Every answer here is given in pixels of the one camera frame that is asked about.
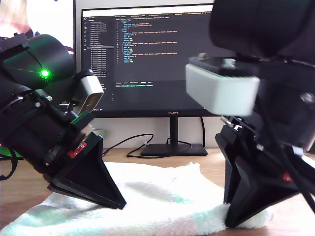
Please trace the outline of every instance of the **robotic arm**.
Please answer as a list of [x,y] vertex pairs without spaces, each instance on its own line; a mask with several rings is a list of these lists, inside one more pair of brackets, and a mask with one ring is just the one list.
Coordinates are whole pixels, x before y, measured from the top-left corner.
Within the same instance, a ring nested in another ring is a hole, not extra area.
[[[92,71],[75,74],[67,49],[49,35],[0,42],[0,143],[22,155],[48,189],[99,205],[126,204],[102,160],[103,140],[90,111],[103,89]],[[70,102],[67,113],[57,109]]]
[[237,57],[189,59],[188,94],[224,115],[228,227],[298,193],[315,211],[304,156],[315,140],[314,35],[314,0],[216,0],[210,37]]
[[[226,219],[236,227],[302,193],[315,211],[315,0],[216,0],[210,36],[231,59],[201,55],[187,65],[187,92],[224,115],[216,140],[226,158]],[[0,42],[0,143],[21,154],[52,191],[103,206],[126,202],[102,161],[89,123],[102,95],[91,71],[48,35]],[[75,104],[67,113],[62,102]]]

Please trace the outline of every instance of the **monitor screen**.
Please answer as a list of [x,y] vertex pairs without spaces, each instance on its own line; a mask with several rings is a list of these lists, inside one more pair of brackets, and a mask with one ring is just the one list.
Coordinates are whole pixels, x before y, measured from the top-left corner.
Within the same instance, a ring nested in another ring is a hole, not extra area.
[[211,116],[186,93],[189,57],[230,57],[209,37],[212,4],[83,9],[81,70],[104,95],[96,117]]

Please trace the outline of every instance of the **metal bolt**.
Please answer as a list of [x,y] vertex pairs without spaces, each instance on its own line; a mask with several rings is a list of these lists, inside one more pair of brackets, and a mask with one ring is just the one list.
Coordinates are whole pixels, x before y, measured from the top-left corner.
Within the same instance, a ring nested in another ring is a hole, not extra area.
[[48,99],[48,101],[52,101],[53,100],[53,98],[51,97],[51,96],[48,96],[48,97],[46,97],[47,99]]
[[257,144],[256,148],[260,151],[264,151],[265,147],[261,144]]
[[223,67],[230,67],[230,68],[234,68],[235,67],[235,59],[232,58],[225,58],[223,59]]
[[300,97],[301,97],[302,101],[307,103],[307,104],[315,103],[315,96],[312,93],[305,92],[305,93],[301,94]]
[[208,56],[206,53],[199,53],[198,60],[206,60],[208,59]]

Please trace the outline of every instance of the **black plastic part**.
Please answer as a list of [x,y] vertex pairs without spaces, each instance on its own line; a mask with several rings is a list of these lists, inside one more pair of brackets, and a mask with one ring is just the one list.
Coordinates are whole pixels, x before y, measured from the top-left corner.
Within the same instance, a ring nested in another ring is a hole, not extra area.
[[270,57],[293,43],[308,25],[310,33],[297,46],[314,51],[314,43],[307,40],[314,34],[315,22],[310,18],[313,12],[313,0],[216,0],[210,36],[218,47],[248,56]]
[[189,148],[187,144],[178,143],[178,117],[170,118],[170,141],[171,144],[150,144],[141,152],[142,156],[206,156],[206,149],[202,144],[191,144]]
[[123,209],[126,201],[102,160],[102,137],[92,133],[85,142],[87,146],[83,151],[51,178],[48,189],[101,206]]
[[[250,132],[236,131],[225,125],[216,135],[226,159],[224,203],[231,204],[225,221],[229,228],[235,228],[267,207],[299,193],[294,183],[283,180],[282,168],[278,168],[276,177],[268,173],[272,160],[257,150],[252,141],[242,142],[248,138],[245,134]],[[264,158],[258,160],[259,155],[264,155]]]

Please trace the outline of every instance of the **towel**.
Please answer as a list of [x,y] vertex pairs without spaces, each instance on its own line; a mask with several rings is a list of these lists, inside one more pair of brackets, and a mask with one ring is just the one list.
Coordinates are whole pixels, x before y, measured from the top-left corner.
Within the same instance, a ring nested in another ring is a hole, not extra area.
[[[224,189],[199,164],[177,168],[105,163],[127,205],[123,210],[53,193],[0,232],[1,236],[202,236],[226,229]],[[240,227],[256,229],[270,209]]]

